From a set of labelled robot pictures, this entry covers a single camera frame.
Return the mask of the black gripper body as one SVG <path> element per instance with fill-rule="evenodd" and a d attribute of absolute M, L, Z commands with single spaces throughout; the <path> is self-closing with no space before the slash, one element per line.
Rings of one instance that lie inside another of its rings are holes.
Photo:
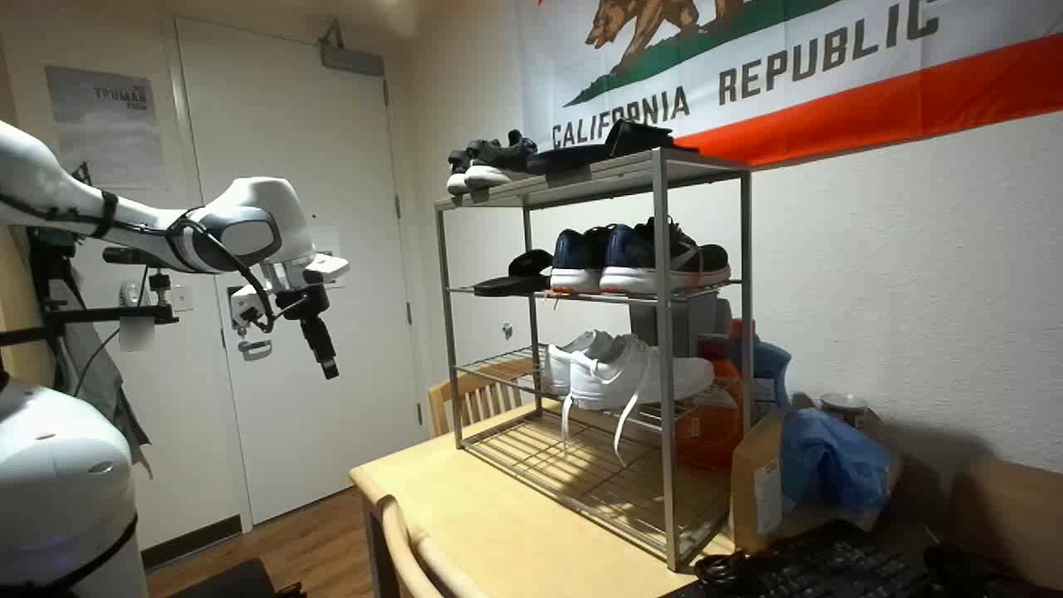
<path fill-rule="evenodd" d="M 323 376 L 337 380 L 340 366 L 337 366 L 337 345 L 331 335 L 323 321 L 323 312 L 329 308 L 329 296 L 323 286 L 308 286 L 308 288 L 290 288 L 276 296 L 276 306 L 286 320 L 295 320 Z"/>

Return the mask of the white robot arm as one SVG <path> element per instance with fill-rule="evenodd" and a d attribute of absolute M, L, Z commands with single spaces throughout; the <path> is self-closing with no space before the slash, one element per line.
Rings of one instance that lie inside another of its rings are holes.
<path fill-rule="evenodd" d="M 254 296 L 242 320 L 257 317 L 258 328 L 276 317 L 295 320 L 323 376 L 340 376 L 323 312 L 326 286 L 350 263 L 314 242 L 303 199 L 283 177 L 241 177 L 203 207 L 159 211 L 73 181 L 49 147 L 0 122 L 0 215 L 11 226 L 105 240 L 149 267 L 242 271 Z"/>

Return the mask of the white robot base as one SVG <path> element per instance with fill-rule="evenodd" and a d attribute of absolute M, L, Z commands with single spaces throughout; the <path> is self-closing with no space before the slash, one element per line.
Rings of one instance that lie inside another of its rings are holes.
<path fill-rule="evenodd" d="M 83 400 L 0 392 L 0 598 L 145 598 L 127 440 Z"/>

